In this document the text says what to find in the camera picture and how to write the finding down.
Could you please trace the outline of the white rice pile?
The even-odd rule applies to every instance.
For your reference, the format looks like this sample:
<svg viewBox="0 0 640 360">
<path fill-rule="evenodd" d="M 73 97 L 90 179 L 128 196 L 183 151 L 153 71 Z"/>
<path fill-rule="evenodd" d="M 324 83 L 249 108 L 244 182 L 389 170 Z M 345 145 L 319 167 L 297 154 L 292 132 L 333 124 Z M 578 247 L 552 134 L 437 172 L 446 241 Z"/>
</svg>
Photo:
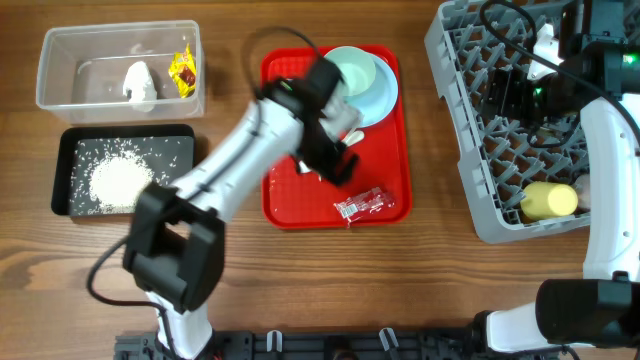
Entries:
<svg viewBox="0 0 640 360">
<path fill-rule="evenodd" d="M 181 145 L 167 137 L 79 140 L 73 151 L 69 214 L 132 212 L 149 183 L 167 185 L 177 176 Z"/>
</svg>

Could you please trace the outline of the white napkin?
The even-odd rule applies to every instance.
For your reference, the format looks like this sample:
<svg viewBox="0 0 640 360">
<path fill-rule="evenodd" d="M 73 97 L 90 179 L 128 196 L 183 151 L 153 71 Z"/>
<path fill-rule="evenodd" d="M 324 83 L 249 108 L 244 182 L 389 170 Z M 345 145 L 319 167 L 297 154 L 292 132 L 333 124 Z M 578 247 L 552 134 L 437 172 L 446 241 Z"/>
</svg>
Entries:
<svg viewBox="0 0 640 360">
<path fill-rule="evenodd" d="M 123 95 L 136 111 L 148 113 L 154 109 L 157 91 L 144 61 L 135 62 L 127 70 L 123 83 Z"/>
</svg>

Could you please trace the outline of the yellow snack wrapper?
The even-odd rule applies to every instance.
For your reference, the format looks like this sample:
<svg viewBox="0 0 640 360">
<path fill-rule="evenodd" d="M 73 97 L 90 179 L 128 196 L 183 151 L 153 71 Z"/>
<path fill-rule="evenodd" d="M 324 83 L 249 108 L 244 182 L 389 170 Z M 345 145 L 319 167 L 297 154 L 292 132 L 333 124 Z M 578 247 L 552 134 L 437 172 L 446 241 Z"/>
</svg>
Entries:
<svg viewBox="0 0 640 360">
<path fill-rule="evenodd" d="M 189 44 L 186 45 L 183 52 L 174 54 L 168 74 L 176 85 L 181 98 L 187 98 L 195 91 L 197 71 Z"/>
</svg>

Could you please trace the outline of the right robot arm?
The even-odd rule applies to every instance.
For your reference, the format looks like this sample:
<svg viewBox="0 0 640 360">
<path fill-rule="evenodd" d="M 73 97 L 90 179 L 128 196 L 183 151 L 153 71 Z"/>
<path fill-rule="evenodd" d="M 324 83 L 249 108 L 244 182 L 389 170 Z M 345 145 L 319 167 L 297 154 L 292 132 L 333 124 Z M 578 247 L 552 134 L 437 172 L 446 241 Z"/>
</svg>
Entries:
<svg viewBox="0 0 640 360">
<path fill-rule="evenodd" d="M 639 345 L 639 49 L 620 1 L 571 1 L 562 10 L 559 59 L 541 78 L 496 70 L 479 110 L 530 132 L 569 115 L 590 162 L 591 226 L 583 275 L 551 279 L 534 302 L 477 315 L 476 351 L 503 356 L 578 346 Z"/>
</svg>

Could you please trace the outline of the mint green bowl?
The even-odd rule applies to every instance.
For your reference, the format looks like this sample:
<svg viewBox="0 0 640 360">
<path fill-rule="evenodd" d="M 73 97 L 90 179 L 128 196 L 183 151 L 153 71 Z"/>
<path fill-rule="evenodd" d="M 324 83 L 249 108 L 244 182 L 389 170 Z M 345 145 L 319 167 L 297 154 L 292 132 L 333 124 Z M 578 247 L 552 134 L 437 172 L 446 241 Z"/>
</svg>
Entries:
<svg viewBox="0 0 640 360">
<path fill-rule="evenodd" d="M 329 51 L 325 58 L 341 71 L 345 82 L 344 96 L 356 96 L 368 90 L 376 77 L 371 55 L 357 47 L 341 46 Z"/>
</svg>

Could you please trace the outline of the yellow plastic cup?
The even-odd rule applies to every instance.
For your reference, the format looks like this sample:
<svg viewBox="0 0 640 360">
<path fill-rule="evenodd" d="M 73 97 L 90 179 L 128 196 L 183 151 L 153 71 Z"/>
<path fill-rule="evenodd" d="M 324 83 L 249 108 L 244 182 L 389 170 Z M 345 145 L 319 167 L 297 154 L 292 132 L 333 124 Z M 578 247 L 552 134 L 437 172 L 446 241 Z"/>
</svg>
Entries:
<svg viewBox="0 0 640 360">
<path fill-rule="evenodd" d="M 520 202 L 523 213 L 531 220 L 545 220 L 572 215 L 578 207 L 578 195 L 569 185 L 533 182 L 524 189 Z"/>
</svg>

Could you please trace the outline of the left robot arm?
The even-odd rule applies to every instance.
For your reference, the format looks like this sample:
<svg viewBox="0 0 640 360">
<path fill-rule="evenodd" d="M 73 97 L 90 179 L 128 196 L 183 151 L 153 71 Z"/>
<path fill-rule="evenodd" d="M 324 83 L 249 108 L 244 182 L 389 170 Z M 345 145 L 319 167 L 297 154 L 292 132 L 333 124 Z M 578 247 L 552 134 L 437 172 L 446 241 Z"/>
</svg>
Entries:
<svg viewBox="0 0 640 360">
<path fill-rule="evenodd" d="M 207 300 L 224 270 L 225 228 L 264 175 L 285 157 L 342 186 L 358 163 L 342 136 L 361 120 L 342 95 L 337 65 L 318 56 L 301 78 L 259 87 L 238 126 L 199 165 L 140 194 L 123 267 L 155 307 L 150 358 L 211 354 Z"/>
</svg>

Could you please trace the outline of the red snack wrapper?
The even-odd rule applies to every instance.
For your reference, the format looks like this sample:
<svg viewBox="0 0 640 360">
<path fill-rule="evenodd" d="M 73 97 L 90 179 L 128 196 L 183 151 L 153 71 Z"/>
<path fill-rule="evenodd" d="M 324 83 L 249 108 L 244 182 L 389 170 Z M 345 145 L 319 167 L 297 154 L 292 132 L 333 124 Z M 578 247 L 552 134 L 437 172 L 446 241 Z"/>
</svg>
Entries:
<svg viewBox="0 0 640 360">
<path fill-rule="evenodd" d="M 347 227 L 394 206 L 395 200 L 392 194 L 380 187 L 374 187 L 363 193 L 348 197 L 342 202 L 334 203 L 334 208 Z"/>
</svg>

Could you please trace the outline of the pink plastic cup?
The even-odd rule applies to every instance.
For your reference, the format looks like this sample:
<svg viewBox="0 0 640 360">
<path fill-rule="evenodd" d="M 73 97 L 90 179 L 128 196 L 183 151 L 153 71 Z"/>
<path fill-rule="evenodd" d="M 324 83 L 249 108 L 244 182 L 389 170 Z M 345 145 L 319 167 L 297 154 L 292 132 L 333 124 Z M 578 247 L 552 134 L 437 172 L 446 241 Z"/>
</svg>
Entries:
<svg viewBox="0 0 640 360">
<path fill-rule="evenodd" d="M 590 175 L 582 174 L 573 183 L 578 197 L 578 207 L 583 210 L 591 209 Z"/>
</svg>

